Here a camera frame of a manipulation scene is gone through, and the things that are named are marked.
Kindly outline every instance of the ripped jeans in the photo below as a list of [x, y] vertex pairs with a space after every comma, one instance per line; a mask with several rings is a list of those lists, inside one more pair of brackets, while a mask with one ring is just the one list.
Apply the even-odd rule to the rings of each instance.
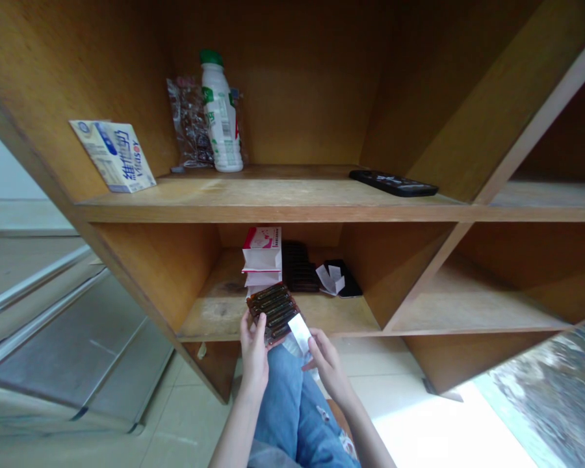
[[268, 353], [268, 385], [254, 438], [283, 450], [303, 467], [354, 467], [345, 451], [346, 434], [304, 362], [283, 346]]

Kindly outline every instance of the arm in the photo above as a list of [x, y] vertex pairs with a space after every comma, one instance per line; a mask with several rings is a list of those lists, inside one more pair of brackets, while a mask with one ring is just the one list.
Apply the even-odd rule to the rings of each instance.
[[260, 404], [268, 383], [268, 349], [265, 348], [267, 316], [260, 315], [252, 333], [247, 325], [248, 314], [249, 311], [245, 312], [240, 320], [242, 382], [239, 395], [227, 417], [209, 468], [246, 468], [249, 461]]
[[338, 351], [322, 330], [311, 328], [308, 340], [314, 358], [304, 370], [318, 368], [325, 388], [342, 409], [351, 427], [353, 442], [363, 468], [397, 468], [377, 429], [353, 390], [340, 362]]

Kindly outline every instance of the green bottle cap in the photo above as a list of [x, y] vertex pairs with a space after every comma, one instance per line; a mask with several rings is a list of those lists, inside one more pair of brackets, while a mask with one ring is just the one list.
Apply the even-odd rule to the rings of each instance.
[[223, 66], [223, 58], [219, 52], [211, 51], [208, 49], [204, 49], [200, 52], [200, 62], [202, 64], [205, 63], [213, 63], [216, 65]]

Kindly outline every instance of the hand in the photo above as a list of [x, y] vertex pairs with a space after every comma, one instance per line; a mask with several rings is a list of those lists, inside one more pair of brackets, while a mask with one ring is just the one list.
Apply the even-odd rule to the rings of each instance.
[[252, 323], [251, 328], [247, 321], [249, 310], [245, 311], [240, 320], [240, 347], [242, 350], [242, 382], [241, 390], [251, 395], [262, 395], [268, 383], [267, 352], [277, 346], [280, 341], [270, 346], [265, 346], [265, 327], [267, 316], [260, 314], [258, 325]]
[[343, 407], [356, 394], [344, 372], [338, 351], [322, 330], [310, 328], [310, 333], [312, 336], [307, 340], [307, 344], [313, 359], [304, 365], [303, 370], [318, 369], [325, 389], [338, 406]]

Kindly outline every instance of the white plastic bottle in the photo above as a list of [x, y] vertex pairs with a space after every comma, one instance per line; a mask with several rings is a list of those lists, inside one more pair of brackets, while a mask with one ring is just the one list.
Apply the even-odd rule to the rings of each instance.
[[242, 170], [241, 138], [236, 108], [223, 74], [223, 59], [215, 51], [200, 52], [201, 91], [208, 121], [208, 136], [213, 145], [214, 167], [219, 172]]

